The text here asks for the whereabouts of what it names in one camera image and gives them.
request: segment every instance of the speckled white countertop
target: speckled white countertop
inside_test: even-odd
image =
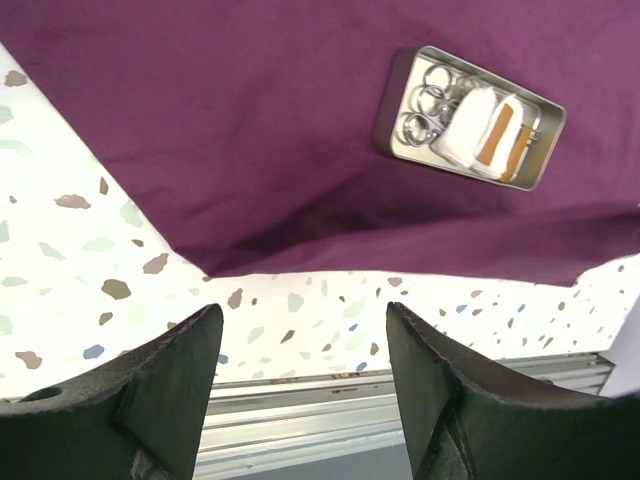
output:
[[[571,289],[331,272],[209,279],[171,251],[0,47],[0,397],[104,363],[207,303],[225,312],[217,382],[389,368],[404,302],[492,358],[600,351],[640,293],[640,257]]]

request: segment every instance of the metal ring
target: metal ring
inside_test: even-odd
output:
[[[427,68],[427,70],[424,72],[424,75],[422,76],[422,83],[424,84],[425,87],[429,87],[429,86],[438,86],[438,85],[434,85],[433,83],[429,83],[429,77],[431,76],[431,74],[433,72],[435,72],[438,69],[442,69],[447,73],[447,85],[444,87],[440,87],[443,89],[443,91],[445,93],[449,92],[449,90],[451,90],[451,87],[453,86],[453,72],[451,71],[451,69],[442,64],[442,63],[434,63],[433,65],[431,65],[429,68]]]
[[[414,134],[413,132],[414,121],[418,121],[419,128],[424,131],[423,139],[418,138]],[[432,140],[433,129],[431,127],[431,123],[429,123],[429,120],[427,119],[426,116],[424,116],[421,113],[410,113],[409,115],[407,115],[407,118],[405,118],[404,122],[402,123],[402,134],[404,136],[404,139],[407,141],[409,145],[411,145],[412,147],[419,147],[421,145],[425,145],[429,143]]]
[[[425,93],[437,101],[437,103],[434,103],[434,105],[429,110],[427,110],[423,105],[423,96]],[[445,102],[445,92],[441,87],[438,87],[437,85],[428,85],[420,90],[420,93],[418,93],[418,110],[420,110],[420,113],[428,117],[438,117],[442,112],[442,107]]]

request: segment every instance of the scissors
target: scissors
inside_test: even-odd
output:
[[[431,82],[436,70],[445,72],[444,86]],[[458,78],[456,81],[450,67],[435,63],[425,71],[422,84],[416,98],[418,111],[405,114],[402,123],[403,137],[406,143],[414,147],[428,145],[441,135],[451,121],[461,98],[470,90],[483,86],[484,82],[474,75]]]

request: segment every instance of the fabric fold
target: fabric fold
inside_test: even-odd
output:
[[[4,0],[0,40],[210,275],[382,268],[567,284],[638,252],[640,65],[624,48],[638,22],[632,0],[543,0],[526,15],[509,0]],[[429,44],[567,109],[533,192],[372,150],[394,54]],[[553,213],[574,207],[590,213]]]

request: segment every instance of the sewing kit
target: sewing kit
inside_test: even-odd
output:
[[[561,106],[427,46],[396,56],[373,140],[386,155],[531,190],[565,119]]]

